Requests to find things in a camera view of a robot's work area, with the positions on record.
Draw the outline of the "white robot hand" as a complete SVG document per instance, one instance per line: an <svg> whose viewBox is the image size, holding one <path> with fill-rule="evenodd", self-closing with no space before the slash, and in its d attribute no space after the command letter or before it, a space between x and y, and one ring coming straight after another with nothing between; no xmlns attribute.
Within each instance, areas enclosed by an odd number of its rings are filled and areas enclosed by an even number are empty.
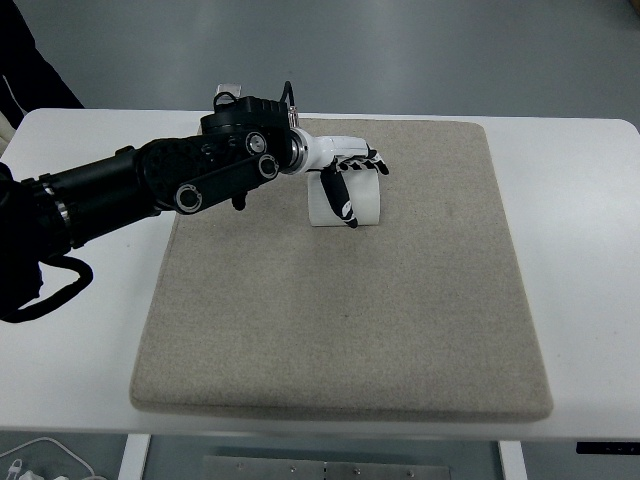
<svg viewBox="0 0 640 480"><path fill-rule="evenodd" d="M292 156L287 173L296 175L322 170L320 182L331 211L348 227L357 228L358 220L351 197L343 174L339 171L375 170L381 175L388 175L388 166L378 151L359 137L315 137L299 127L291 129L291 145ZM334 161L338 162L339 171L326 168Z"/></svg>

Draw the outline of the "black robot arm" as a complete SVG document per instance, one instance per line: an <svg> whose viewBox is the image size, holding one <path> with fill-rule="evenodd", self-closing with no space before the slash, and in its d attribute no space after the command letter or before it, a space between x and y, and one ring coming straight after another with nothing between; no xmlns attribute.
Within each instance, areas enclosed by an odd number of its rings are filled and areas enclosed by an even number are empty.
<svg viewBox="0 0 640 480"><path fill-rule="evenodd" d="M247 194L281 174L315 172L333 214L358 220L347 171L386 174L364 139L314 137L298 123L293 90L279 100L219 90L197 135L125 147L112 157L22 181L1 170L1 318L17 324L69 302L93 272L71 251L164 211L191 215Z"/></svg>

